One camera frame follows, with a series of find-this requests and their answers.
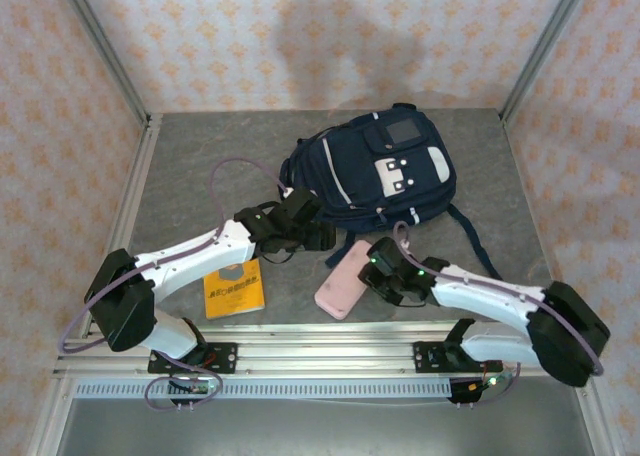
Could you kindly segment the small black controller board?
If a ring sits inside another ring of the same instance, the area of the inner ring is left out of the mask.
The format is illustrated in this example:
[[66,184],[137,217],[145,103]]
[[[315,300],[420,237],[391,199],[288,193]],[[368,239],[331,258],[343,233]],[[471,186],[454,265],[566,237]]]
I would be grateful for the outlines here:
[[174,394],[189,394],[202,397],[217,393],[220,389],[220,385],[216,381],[207,379],[171,378],[168,381],[168,385]]
[[[495,403],[513,389],[518,377],[514,373],[500,373],[498,375],[483,378],[458,378],[450,380],[451,395],[447,400],[454,406],[476,408]],[[484,394],[504,383],[504,388],[495,394],[485,397]]]

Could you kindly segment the grey metal shelf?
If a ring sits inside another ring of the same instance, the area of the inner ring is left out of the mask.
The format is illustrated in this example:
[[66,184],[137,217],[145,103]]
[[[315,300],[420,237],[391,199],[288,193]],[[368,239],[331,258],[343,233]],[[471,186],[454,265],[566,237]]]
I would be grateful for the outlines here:
[[158,414],[133,400],[73,403],[56,456],[594,456],[573,405],[487,407],[222,400]]

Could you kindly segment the yellow book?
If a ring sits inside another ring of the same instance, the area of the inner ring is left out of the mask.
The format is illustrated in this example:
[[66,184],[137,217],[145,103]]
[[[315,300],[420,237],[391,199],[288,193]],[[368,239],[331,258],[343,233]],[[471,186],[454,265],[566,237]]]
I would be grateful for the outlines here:
[[209,320],[259,311],[265,307],[258,259],[206,275],[203,289],[205,317]]

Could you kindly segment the pink pencil case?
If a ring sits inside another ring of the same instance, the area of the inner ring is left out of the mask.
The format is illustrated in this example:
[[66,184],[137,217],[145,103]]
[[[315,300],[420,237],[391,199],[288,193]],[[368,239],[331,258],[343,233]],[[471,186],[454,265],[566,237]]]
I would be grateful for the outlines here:
[[316,305],[336,320],[344,320],[367,289],[358,275],[370,261],[371,247],[355,242],[314,295]]

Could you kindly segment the grooved aluminium side rail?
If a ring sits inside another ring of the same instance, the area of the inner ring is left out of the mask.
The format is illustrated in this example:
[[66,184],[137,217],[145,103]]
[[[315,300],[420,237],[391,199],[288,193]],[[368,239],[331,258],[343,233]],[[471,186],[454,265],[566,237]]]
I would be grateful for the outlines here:
[[163,117],[163,113],[151,114],[141,134],[101,262],[111,252],[129,248]]

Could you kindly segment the long aluminium mounting rail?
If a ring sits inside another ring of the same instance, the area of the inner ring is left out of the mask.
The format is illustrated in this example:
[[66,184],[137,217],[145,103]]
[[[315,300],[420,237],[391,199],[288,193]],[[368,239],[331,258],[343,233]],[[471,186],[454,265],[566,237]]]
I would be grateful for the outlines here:
[[[205,327],[211,342],[238,344],[235,377],[382,378],[417,377],[413,343],[441,341],[454,321],[276,324]],[[148,376],[150,351],[135,347],[113,353],[99,345],[74,355],[60,355],[54,374],[69,377]]]

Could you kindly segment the aluminium frame post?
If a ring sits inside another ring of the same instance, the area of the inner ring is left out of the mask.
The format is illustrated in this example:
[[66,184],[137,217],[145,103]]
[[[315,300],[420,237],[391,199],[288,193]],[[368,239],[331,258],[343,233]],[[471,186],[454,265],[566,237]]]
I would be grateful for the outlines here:
[[592,378],[576,394],[594,456],[625,456],[605,385]]
[[68,0],[136,120],[146,127],[150,114],[89,0]]
[[558,0],[502,109],[499,111],[499,118],[504,127],[507,127],[514,120],[535,78],[581,1]]
[[27,456],[56,456],[74,399],[76,380],[53,378],[47,386]]

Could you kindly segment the navy blue backpack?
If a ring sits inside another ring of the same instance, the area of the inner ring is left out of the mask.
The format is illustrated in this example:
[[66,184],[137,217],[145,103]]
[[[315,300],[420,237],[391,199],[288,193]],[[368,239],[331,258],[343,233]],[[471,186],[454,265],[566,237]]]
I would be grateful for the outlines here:
[[492,278],[499,273],[470,220],[452,203],[457,175],[434,123],[417,107],[396,103],[300,139],[281,165],[287,188],[306,188],[322,202],[317,214],[347,232],[326,262],[334,268],[361,234],[397,222],[415,226],[448,213],[465,231]]

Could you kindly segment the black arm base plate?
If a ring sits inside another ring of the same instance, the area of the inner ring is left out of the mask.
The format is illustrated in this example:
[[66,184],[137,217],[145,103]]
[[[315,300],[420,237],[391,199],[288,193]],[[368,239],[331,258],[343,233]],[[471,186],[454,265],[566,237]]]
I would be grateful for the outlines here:
[[200,349],[196,349],[187,357],[174,364],[161,356],[157,351],[150,354],[147,371],[150,374],[180,374],[198,373],[202,370],[219,374],[234,374],[238,360],[238,345],[236,343],[207,342]]
[[413,344],[413,361],[417,373],[500,373],[500,361],[474,360],[453,342],[418,341]]

